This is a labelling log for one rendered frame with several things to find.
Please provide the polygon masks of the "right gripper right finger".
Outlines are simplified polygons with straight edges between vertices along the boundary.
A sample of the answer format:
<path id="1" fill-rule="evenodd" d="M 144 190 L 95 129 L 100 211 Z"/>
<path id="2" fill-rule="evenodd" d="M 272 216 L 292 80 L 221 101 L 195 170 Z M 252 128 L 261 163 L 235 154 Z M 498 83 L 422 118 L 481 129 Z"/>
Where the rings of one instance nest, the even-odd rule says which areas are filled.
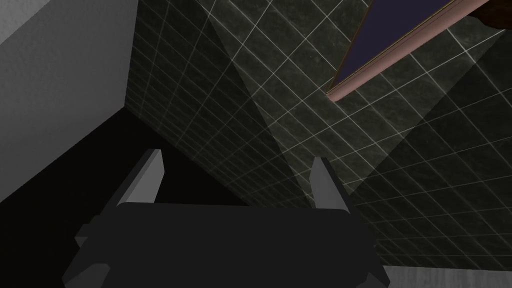
<path id="1" fill-rule="evenodd" d="M 346 202 L 348 195 L 334 168 L 325 157 L 314 158 L 309 174 L 309 184 L 315 208 L 343 210 L 348 214 L 351 212 L 351 207 Z"/>

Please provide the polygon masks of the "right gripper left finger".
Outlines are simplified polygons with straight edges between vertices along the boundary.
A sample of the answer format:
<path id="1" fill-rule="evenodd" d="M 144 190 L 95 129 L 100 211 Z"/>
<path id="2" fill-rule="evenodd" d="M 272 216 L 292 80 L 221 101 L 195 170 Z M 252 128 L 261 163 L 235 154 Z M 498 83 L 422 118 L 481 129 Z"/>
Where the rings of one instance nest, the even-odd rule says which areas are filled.
<path id="1" fill-rule="evenodd" d="M 135 175 L 128 181 L 128 187 L 121 194 L 116 205 L 122 203 L 154 203 L 165 175 L 160 149 L 151 149 L 136 165 Z"/>

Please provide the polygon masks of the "pink framed window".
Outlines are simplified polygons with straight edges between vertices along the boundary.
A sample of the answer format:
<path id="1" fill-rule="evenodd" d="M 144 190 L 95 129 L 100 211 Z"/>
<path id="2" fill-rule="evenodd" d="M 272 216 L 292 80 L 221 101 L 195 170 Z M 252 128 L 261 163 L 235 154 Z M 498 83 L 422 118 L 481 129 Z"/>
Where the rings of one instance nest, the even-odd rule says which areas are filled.
<path id="1" fill-rule="evenodd" d="M 326 95 L 336 102 L 489 0 L 371 0 Z"/>

